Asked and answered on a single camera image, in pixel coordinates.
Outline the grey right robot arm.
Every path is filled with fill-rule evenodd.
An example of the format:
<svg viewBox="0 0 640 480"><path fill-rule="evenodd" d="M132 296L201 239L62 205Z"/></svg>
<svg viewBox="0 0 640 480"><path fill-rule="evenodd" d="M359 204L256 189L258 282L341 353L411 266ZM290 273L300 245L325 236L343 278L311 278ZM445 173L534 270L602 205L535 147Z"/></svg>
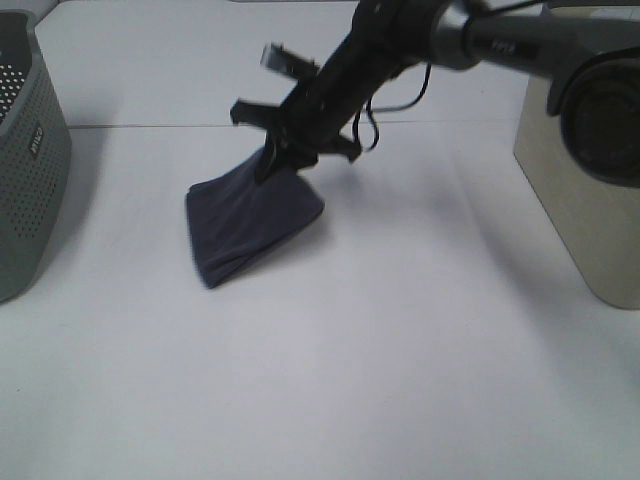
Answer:
<svg viewBox="0 0 640 480"><path fill-rule="evenodd" d="M238 101L236 124L264 130L256 176L315 165L322 154L357 159L357 135L374 94L417 64L466 71L489 62L546 78L546 112L560 123L570 157L589 176L639 184L639 25L602 18L530 16L523 4L481 1L361 1L345 39L317 65L279 47L264 62L292 77L278 105Z"/></svg>

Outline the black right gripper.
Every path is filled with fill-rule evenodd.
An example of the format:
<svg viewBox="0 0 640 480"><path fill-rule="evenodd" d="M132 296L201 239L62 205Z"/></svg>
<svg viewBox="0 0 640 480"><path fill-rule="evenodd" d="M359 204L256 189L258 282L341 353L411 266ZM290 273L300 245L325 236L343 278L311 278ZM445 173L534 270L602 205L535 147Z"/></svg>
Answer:
<svg viewBox="0 0 640 480"><path fill-rule="evenodd" d="M349 33L315 77L294 80L278 106L236 101L232 122L266 132L255 182L269 180L279 162L300 171L322 154L355 160L361 146L343 137L342 128L381 86L428 58L434 18L433 1L361 1Z"/></svg>

